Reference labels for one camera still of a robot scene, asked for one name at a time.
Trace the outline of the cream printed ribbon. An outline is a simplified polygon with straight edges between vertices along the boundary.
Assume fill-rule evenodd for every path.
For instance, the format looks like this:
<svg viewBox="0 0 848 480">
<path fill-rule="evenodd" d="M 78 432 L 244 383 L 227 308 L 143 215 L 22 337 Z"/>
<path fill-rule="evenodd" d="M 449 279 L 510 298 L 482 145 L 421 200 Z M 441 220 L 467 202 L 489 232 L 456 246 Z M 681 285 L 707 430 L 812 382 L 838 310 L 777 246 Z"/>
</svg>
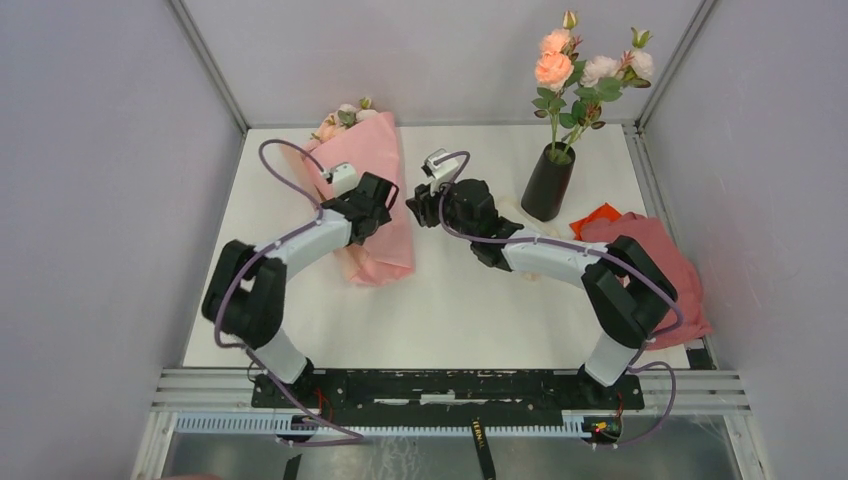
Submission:
<svg viewBox="0 0 848 480">
<path fill-rule="evenodd" d="M 555 227 L 547 225 L 534 217 L 530 216 L 521 206 L 520 202 L 515 197 L 503 196 L 496 199 L 496 208 L 501 216 L 506 219 L 522 224 L 525 228 L 532 229 L 545 236 L 564 240 L 565 237 Z"/>
</svg>

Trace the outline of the pink paper bouquet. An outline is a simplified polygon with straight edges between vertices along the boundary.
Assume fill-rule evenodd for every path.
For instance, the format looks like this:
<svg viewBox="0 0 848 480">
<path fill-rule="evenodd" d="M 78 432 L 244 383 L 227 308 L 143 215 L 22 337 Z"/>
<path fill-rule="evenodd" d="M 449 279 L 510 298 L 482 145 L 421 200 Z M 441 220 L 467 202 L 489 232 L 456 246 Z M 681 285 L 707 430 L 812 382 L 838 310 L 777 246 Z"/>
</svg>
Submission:
<svg viewBox="0 0 848 480">
<path fill-rule="evenodd" d="M 369 98 L 329 113 L 289 163 L 300 186 L 352 222 L 337 252 L 346 280 L 385 286 L 415 270 L 409 215 L 402 205 L 404 168 L 394 116 Z"/>
</svg>

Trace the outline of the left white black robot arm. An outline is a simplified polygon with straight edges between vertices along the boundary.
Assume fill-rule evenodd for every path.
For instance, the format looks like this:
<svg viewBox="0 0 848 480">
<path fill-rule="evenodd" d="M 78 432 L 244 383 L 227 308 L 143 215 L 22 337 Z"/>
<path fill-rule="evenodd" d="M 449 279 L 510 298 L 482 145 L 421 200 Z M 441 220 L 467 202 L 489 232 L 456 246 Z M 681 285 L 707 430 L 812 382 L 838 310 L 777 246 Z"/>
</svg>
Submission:
<svg viewBox="0 0 848 480">
<path fill-rule="evenodd" d="M 319 204 L 313 221 L 264 246 L 232 240 L 222 248 L 201 302 L 201 315 L 214 327 L 219 346 L 226 333 L 235 348 L 255 357 L 276 376 L 275 392 L 290 407 L 306 405 L 314 394 L 309 358 L 283 328 L 287 283 L 326 255 L 362 245 L 391 221 L 399 187 L 370 172 L 347 192 Z"/>
</svg>

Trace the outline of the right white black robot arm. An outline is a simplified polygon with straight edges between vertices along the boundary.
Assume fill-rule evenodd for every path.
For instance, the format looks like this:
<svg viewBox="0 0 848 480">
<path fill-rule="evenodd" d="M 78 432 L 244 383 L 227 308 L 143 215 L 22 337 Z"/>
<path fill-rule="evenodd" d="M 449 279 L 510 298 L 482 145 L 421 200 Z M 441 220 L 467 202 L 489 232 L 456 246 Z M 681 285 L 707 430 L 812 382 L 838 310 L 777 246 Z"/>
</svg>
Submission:
<svg viewBox="0 0 848 480">
<path fill-rule="evenodd" d="M 602 329 L 577 382 L 580 400 L 591 408 L 602 408 L 617 396 L 617 381 L 655 337 L 665 316 L 682 314 L 675 287 L 631 237 L 586 243 L 546 236 L 502 216 L 482 180 L 438 188 L 421 184 L 405 204 L 421 226 L 440 226 L 468 241 L 489 268 L 541 275 L 583 289 Z"/>
</svg>

